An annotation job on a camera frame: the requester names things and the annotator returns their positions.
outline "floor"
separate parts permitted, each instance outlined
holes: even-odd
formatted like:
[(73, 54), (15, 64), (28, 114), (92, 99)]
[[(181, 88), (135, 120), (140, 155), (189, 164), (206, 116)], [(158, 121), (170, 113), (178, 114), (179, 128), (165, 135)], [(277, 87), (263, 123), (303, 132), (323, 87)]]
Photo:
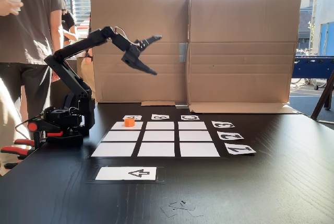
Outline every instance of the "floor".
[[(291, 84), (290, 106), (310, 116), (323, 90), (324, 90), (323, 88), (319, 88), (319, 90), (314, 90), (314, 86), (306, 85), (303, 79), (295, 85)], [(332, 106), (332, 109), (329, 111), (326, 111), (323, 108), (319, 114), (318, 119), (334, 122), (334, 105)], [(326, 126), (331, 129), (334, 129), (334, 125), (326, 125)]]

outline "printed number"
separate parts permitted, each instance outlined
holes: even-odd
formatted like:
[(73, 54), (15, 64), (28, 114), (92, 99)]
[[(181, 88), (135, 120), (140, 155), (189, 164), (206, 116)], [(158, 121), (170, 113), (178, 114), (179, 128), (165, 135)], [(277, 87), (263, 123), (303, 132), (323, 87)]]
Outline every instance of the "printed number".
[(229, 150), (231, 150), (232, 152), (239, 152), (238, 150), (248, 150), (248, 151), (252, 151), (249, 147), (245, 147), (245, 148), (233, 148), (233, 147), (228, 147)]
[(236, 135), (227, 135), (227, 134), (222, 134), (222, 135), (220, 135), (220, 137), (221, 138), (223, 138), (223, 139), (242, 139), (242, 137), (241, 137), (241, 135), (239, 135), (239, 134), (236, 134)]
[(182, 116), (183, 119), (185, 120), (198, 120), (198, 117), (197, 116)]
[(222, 127), (222, 126), (233, 126), (232, 124), (221, 124), (221, 123), (216, 123), (216, 127)]

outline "robotic arm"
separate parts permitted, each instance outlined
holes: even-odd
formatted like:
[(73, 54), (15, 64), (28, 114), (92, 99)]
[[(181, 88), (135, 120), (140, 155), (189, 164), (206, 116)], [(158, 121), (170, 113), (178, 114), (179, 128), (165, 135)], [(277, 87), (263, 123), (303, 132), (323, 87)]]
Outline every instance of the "robotic arm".
[[(60, 49), (54, 55), (48, 56), (45, 62), (77, 96), (79, 106), (78, 108), (70, 108), (69, 110), (59, 110), (49, 107), (39, 117), (29, 120), (28, 129), (34, 132), (35, 148), (40, 146), (41, 132), (46, 133), (46, 141), (82, 141), (83, 136), (87, 136), (89, 129), (94, 126), (95, 101), (92, 99), (92, 91), (70, 68), (66, 59), (94, 46), (107, 43), (107, 40), (112, 40), (115, 46), (125, 52), (122, 57), (124, 63), (131, 68), (156, 75), (157, 73), (154, 70), (139, 60), (139, 56), (150, 44), (161, 38), (162, 36), (152, 36), (149, 39), (136, 40), (132, 43), (121, 34), (115, 33), (111, 27), (105, 27), (102, 30), (99, 29), (90, 33), (86, 39)], [(84, 125), (81, 125), (82, 116), (84, 116)]]

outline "orange cube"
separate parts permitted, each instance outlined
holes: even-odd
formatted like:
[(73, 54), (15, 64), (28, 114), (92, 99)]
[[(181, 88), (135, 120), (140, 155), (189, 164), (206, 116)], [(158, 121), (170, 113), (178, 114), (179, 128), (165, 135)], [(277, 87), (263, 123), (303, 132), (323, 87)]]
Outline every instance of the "orange cube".
[(126, 127), (135, 126), (135, 119), (125, 119), (124, 120), (124, 126), (126, 126)]

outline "gray t-shirt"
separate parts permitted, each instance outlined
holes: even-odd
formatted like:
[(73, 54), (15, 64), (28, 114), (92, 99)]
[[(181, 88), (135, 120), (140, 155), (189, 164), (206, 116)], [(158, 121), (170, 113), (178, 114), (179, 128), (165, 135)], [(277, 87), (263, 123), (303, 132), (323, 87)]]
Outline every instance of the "gray t-shirt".
[(22, 0), (18, 16), (0, 16), (0, 62), (45, 65), (52, 54), (50, 14), (63, 0)]

